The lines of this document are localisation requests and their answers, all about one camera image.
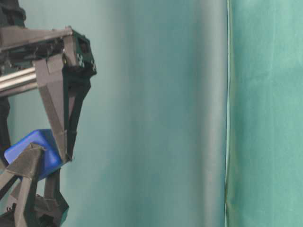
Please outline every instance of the green backdrop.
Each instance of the green backdrop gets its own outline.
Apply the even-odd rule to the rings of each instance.
[[[302,7],[230,1],[229,227],[303,225]]]
[[[227,51],[223,3],[20,0],[27,27],[71,25],[85,34],[98,67],[82,109],[75,160],[62,168],[61,190],[71,207],[65,227],[222,225],[227,62],[220,66],[216,59]],[[210,59],[203,45],[214,51]],[[13,142],[49,127],[37,91],[10,101]],[[212,116],[211,110],[219,111]],[[205,137],[210,129],[212,136]]]

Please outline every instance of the fabric backdrop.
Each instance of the fabric backdrop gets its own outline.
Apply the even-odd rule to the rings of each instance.
[[[98,68],[62,168],[64,226],[222,226],[226,2],[19,2],[29,28],[85,34]],[[10,101],[12,142],[49,128],[37,91]]]

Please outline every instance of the metal rod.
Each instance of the metal rod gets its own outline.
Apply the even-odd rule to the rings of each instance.
[[[37,88],[34,67],[0,77],[0,97],[16,95]]]

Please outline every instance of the blue foam block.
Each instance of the blue foam block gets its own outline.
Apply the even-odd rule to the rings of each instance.
[[[8,163],[11,164],[30,143],[36,143],[45,148],[39,180],[47,177],[62,166],[62,161],[51,129],[35,130],[7,149],[4,152],[4,157]]]

